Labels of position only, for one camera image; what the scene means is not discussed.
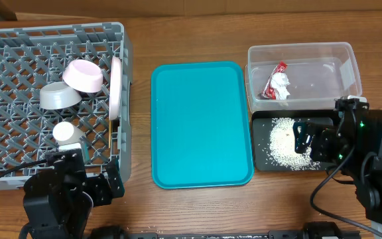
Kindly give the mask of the pile of white rice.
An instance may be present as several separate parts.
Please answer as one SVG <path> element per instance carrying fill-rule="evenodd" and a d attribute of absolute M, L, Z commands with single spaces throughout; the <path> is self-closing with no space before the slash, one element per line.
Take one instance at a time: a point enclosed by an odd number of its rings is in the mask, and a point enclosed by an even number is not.
<path fill-rule="evenodd" d="M 295 138 L 292 118 L 273 118 L 267 145 L 261 148 L 262 170 L 266 171 L 317 171 L 321 164 L 310 158 L 310 149 L 304 153 L 294 150 Z"/>

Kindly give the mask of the red snack wrapper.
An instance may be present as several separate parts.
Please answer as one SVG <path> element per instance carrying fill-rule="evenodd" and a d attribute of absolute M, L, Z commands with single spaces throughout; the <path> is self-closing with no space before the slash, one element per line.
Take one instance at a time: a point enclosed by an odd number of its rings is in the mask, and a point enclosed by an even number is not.
<path fill-rule="evenodd" d="M 268 98 L 270 100 L 285 100 L 290 95 L 287 90 L 287 86 L 290 82 L 287 74 L 285 73 L 287 66 L 288 65 L 283 61 L 279 62 L 275 66 L 267 80 L 266 86 L 261 92 L 264 98 Z"/>

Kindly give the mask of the white tissue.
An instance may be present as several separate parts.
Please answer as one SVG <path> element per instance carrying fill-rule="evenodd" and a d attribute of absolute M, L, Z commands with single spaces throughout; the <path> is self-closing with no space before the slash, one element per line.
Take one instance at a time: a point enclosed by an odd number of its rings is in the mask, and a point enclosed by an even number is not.
<path fill-rule="evenodd" d="M 288 76 L 283 72 L 274 73 L 271 77 L 270 87 L 273 91 L 273 100 L 286 100 L 290 96 L 287 87 L 290 85 Z"/>

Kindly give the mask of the wooden chopstick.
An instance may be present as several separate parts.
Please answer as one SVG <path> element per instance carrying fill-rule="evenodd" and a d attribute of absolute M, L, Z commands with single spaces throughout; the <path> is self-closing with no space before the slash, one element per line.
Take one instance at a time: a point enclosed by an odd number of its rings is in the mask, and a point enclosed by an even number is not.
<path fill-rule="evenodd" d="M 112 133 L 112 121 L 109 120 L 109 127 L 108 127 L 108 147 L 111 149 L 111 133 Z"/>

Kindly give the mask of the white ceramic cup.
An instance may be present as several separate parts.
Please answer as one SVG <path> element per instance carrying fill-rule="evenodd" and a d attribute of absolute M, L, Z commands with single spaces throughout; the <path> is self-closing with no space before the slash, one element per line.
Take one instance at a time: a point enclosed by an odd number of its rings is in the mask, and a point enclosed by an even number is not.
<path fill-rule="evenodd" d="M 82 130 L 68 121 L 56 124 L 52 130 L 52 135 L 58 145 L 77 143 L 81 137 L 86 136 Z"/>

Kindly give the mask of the grey shallow bowl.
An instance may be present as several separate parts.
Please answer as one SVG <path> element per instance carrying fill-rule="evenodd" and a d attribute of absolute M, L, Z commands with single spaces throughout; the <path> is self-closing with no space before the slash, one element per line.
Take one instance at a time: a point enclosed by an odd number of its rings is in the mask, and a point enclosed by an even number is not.
<path fill-rule="evenodd" d="M 65 82 L 53 82 L 40 89 L 40 107 L 59 110 L 79 103 L 81 95 Z"/>

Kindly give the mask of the small pink-rimmed white bowl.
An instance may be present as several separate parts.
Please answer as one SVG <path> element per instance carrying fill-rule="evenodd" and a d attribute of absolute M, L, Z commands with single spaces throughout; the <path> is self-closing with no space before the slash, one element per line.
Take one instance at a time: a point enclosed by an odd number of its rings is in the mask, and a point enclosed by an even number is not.
<path fill-rule="evenodd" d="M 85 93 L 99 92 L 103 84 L 101 68 L 82 59 L 71 61 L 63 72 L 62 79 L 71 88 Z"/>

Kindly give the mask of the large white round plate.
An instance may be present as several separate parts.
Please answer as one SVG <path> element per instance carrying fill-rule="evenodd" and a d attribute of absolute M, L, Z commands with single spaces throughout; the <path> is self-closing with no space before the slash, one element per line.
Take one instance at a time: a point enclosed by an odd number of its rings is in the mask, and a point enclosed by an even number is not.
<path fill-rule="evenodd" d="M 121 78 L 122 62 L 113 56 L 111 61 L 110 89 L 109 89 L 109 120 L 118 118 L 121 107 Z"/>

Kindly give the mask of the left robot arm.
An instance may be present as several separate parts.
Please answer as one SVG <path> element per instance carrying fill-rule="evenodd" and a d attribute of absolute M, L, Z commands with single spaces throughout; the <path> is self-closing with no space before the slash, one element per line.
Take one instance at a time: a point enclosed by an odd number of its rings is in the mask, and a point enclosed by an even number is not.
<path fill-rule="evenodd" d="M 24 184 L 23 207 L 29 219 L 19 238 L 83 238 L 92 208 L 123 197 L 119 163 L 110 161 L 103 173 L 89 177 L 85 143 L 61 145 L 44 156 L 53 169 L 33 175 Z"/>

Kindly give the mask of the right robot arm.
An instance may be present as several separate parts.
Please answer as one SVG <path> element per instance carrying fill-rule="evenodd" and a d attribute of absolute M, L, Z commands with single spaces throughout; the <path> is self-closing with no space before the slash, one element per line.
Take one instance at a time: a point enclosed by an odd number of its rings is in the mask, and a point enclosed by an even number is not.
<path fill-rule="evenodd" d="M 312 192 L 310 204 L 319 213 L 364 229 L 382 238 L 382 110 L 372 110 L 359 98 L 342 97 L 335 101 L 338 122 L 322 125 L 296 122 L 293 125 L 294 150 L 310 152 L 313 161 L 334 164 L 334 170 Z M 357 200 L 371 221 L 366 226 L 328 212 L 314 204 L 317 192 L 337 172 L 349 176 Z"/>

